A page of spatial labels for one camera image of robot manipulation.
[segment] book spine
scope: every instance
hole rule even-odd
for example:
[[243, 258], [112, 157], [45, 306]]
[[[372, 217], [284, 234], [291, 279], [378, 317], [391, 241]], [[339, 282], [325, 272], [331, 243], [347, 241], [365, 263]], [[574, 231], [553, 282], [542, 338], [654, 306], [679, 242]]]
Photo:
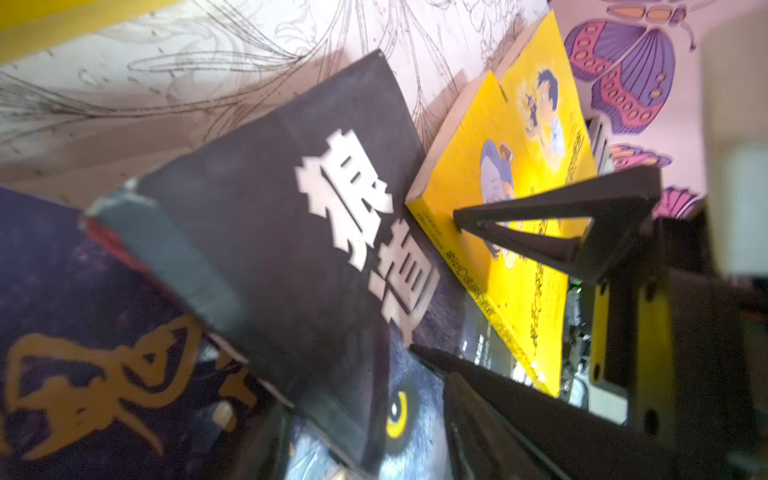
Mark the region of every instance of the book spine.
[[502, 315], [496, 309], [496, 304], [488, 294], [480, 288], [480, 285], [470, 273], [469, 268], [466, 267], [468, 262], [458, 248], [458, 245], [442, 235], [438, 223], [435, 220], [435, 216], [429, 207], [427, 207], [426, 202], [419, 198], [408, 202], [407, 207], [416, 221], [419, 222], [419, 225], [427, 234], [427, 237], [432, 241], [432, 244], [435, 245], [443, 259], [445, 259], [446, 263], [451, 267], [451, 270], [454, 275], [456, 275], [456, 278], [458, 278], [458, 281], [461, 282], [480, 308], [483, 315], [485, 315], [485, 318], [488, 319], [488, 322], [491, 323], [491, 326], [493, 326], [498, 335], [502, 338], [504, 344], [512, 352], [512, 355], [523, 365], [525, 372], [528, 374], [528, 377], [531, 379], [536, 389], [551, 396], [556, 396], [558, 394], [557, 392], [550, 392], [547, 386], [538, 379], [538, 375], [531, 364], [531, 360], [520, 347], [520, 343], [515, 338], [515, 333], [505, 325]]

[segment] black book cover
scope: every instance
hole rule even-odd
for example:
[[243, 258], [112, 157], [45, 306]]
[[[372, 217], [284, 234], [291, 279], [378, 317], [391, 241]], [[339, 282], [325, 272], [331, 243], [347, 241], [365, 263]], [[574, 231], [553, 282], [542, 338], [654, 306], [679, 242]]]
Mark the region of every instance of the black book cover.
[[[322, 160], [335, 154], [346, 156]], [[392, 236], [386, 180], [415, 170], [423, 155], [394, 75], [374, 53], [127, 182], [89, 215], [345, 461], [375, 472], [389, 333], [367, 272], [379, 263], [372, 247]], [[402, 199], [406, 186], [398, 188]]]

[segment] wall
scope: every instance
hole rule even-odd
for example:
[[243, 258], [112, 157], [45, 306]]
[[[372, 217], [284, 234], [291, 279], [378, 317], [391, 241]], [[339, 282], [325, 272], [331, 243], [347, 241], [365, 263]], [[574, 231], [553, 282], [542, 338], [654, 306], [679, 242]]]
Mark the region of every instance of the wall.
[[[605, 106], [605, 103], [596, 107], [593, 95], [593, 86], [599, 84], [599, 87], [606, 87], [606, 84], [600, 82], [617, 65], [622, 67], [624, 74], [624, 80], [621, 82], [624, 91], [634, 88], [634, 91], [638, 92], [641, 86], [646, 87], [639, 100], [650, 108], [656, 108], [656, 116], [651, 118], [647, 126], [635, 128], [634, 131], [614, 124], [611, 127], [609, 144], [613, 146], [612, 150], [617, 157], [614, 159], [616, 168], [637, 163], [656, 164], [663, 168], [663, 182], [667, 189], [659, 208], [661, 214], [684, 216], [692, 211], [697, 198], [707, 192], [702, 137], [699, 41], [713, 26], [762, 4], [758, 0], [551, 2], [567, 46], [569, 35], [576, 39], [580, 33], [586, 33], [585, 29], [589, 25], [602, 25], [605, 20], [615, 22], [611, 31], [603, 30], [606, 35], [598, 38], [597, 46], [585, 45], [588, 56], [578, 59], [575, 56], [578, 55], [579, 46], [571, 49], [571, 66], [577, 77], [578, 66], [584, 65], [590, 59], [606, 61], [607, 65], [597, 79], [577, 80], [581, 108], [587, 117], [601, 115], [606, 120], [609, 115], [620, 117], [615, 113], [615, 109]], [[639, 8], [630, 11], [627, 6]], [[638, 13], [641, 9], [645, 10], [646, 15]], [[658, 21], [649, 22], [649, 15], [657, 17]], [[632, 29], [637, 26], [644, 28], [644, 32], [633, 40]], [[656, 28], [659, 31], [651, 34]], [[637, 61], [631, 61], [635, 54], [639, 54]], [[658, 75], [662, 72], [663, 81], [658, 81]], [[733, 81], [738, 81], [738, 72], [734, 72]]]
[[189, 0], [0, 68], [0, 182], [86, 207], [381, 48], [429, 146], [544, 0]]

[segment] white chinese characters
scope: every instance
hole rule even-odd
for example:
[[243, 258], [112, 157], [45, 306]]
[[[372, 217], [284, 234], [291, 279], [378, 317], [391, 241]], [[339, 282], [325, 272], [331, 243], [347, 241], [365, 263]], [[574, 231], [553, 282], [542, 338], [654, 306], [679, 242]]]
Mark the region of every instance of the white chinese characters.
[[349, 252], [351, 245], [349, 263], [362, 272], [365, 244], [373, 247], [381, 224], [376, 211], [391, 214], [392, 195], [385, 193], [386, 184], [379, 180], [354, 131], [344, 135], [335, 131], [328, 145], [322, 157], [302, 159], [304, 166], [296, 167], [296, 180], [299, 191], [310, 198], [310, 213], [325, 218], [328, 212], [333, 246]]
[[[395, 220], [391, 228], [392, 241], [379, 248], [379, 273], [370, 273], [368, 290], [384, 301], [382, 315], [387, 322], [395, 322], [408, 346], [413, 343], [413, 330], [421, 323], [432, 295], [435, 294], [440, 274], [432, 268], [413, 237], [408, 235], [405, 220]], [[386, 294], [385, 280], [392, 287]], [[407, 311], [392, 294], [393, 290]]]
[[[310, 213], [330, 220], [333, 246], [347, 253], [351, 248], [349, 263], [362, 272], [367, 247], [375, 246], [379, 232], [377, 212], [394, 212], [392, 195], [386, 193], [386, 183], [379, 179], [354, 131], [334, 132], [328, 145], [322, 157], [302, 158], [296, 181], [309, 198]], [[378, 272], [370, 272], [368, 288], [382, 301], [384, 319], [394, 321], [410, 345], [440, 275], [409, 235], [404, 220], [395, 220], [390, 228], [392, 240], [379, 247]]]

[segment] orange calligraphy text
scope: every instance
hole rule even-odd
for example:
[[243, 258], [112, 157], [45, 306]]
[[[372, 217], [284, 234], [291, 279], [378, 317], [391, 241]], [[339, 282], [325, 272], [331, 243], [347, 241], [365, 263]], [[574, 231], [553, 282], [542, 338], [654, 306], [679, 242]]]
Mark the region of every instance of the orange calligraphy text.
[[[38, 333], [23, 336], [8, 351], [8, 383], [5, 387], [8, 412], [43, 411], [50, 430], [50, 435], [29, 450], [24, 459], [50, 455], [91, 432], [106, 429], [114, 421], [125, 424], [147, 440], [158, 455], [163, 455], [160, 439], [137, 416], [127, 411], [121, 400], [150, 409], [173, 402], [189, 382], [202, 335], [202, 329], [195, 321], [183, 315], [142, 336], [132, 348], [86, 349], [69, 340]], [[181, 347], [178, 367], [175, 373], [166, 372], [168, 351], [176, 344]], [[39, 389], [22, 396], [24, 362], [34, 357], [87, 363], [100, 368], [101, 374], [84, 387], [73, 386], [66, 376], [52, 376]], [[144, 385], [129, 380], [126, 370], [135, 374]], [[166, 381], [167, 375], [172, 375], [170, 382]], [[159, 392], [147, 390], [166, 383], [167, 387]]]
[[[222, 370], [230, 363], [232, 363], [232, 356], [225, 350], [219, 351], [219, 356], [216, 359], [216, 370]], [[257, 398], [256, 394], [250, 391], [245, 384], [245, 379], [248, 377], [250, 370], [247, 367], [241, 366], [235, 373], [227, 375], [224, 382], [219, 387], [219, 396], [225, 399], [235, 399], [242, 402], [248, 409], [252, 409], [256, 406]], [[227, 425], [224, 427], [225, 432], [232, 432], [237, 425], [237, 419], [234, 414]]]

